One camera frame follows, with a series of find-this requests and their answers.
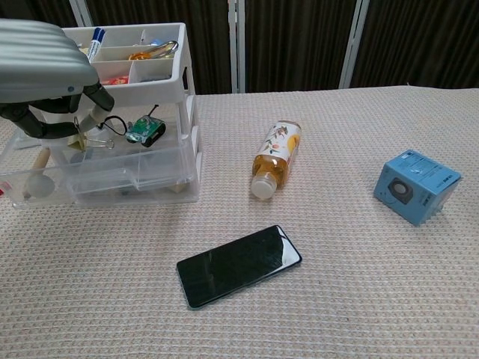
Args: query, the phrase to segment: white bottle cap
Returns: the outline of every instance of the white bottle cap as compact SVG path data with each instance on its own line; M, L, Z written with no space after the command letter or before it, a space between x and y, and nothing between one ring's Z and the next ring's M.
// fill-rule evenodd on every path
M251 192L261 200L271 198L276 192L276 179L269 174L261 174L253 177Z

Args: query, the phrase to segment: bottle label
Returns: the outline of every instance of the bottle label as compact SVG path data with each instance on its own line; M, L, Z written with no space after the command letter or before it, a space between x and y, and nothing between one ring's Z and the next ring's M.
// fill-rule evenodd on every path
M277 122L268 132L258 155L276 156L290 164L299 146L301 129L292 123Z

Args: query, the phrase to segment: black phone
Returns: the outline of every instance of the black phone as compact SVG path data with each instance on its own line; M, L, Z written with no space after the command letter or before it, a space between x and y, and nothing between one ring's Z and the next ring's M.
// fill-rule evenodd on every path
M177 270L188 305L198 309L301 261L284 231L273 226L182 260Z

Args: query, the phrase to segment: iced tea bottle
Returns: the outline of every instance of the iced tea bottle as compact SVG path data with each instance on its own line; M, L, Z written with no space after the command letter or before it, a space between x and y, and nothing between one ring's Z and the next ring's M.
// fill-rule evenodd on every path
M266 200L286 183L296 155L301 127L292 121L278 121L268 132L253 162L251 192Z

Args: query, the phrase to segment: beige textured tablecloth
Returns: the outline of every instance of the beige textured tablecloth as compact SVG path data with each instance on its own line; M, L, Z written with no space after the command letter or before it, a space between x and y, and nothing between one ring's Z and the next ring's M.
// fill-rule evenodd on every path
M0 357L479 358L479 90L200 96L201 199L15 210L0 198ZM249 192L278 119L303 128L284 190ZM0 121L3 146L13 127ZM464 179L413 227L373 198L412 148ZM188 310L177 261L271 224L301 266Z

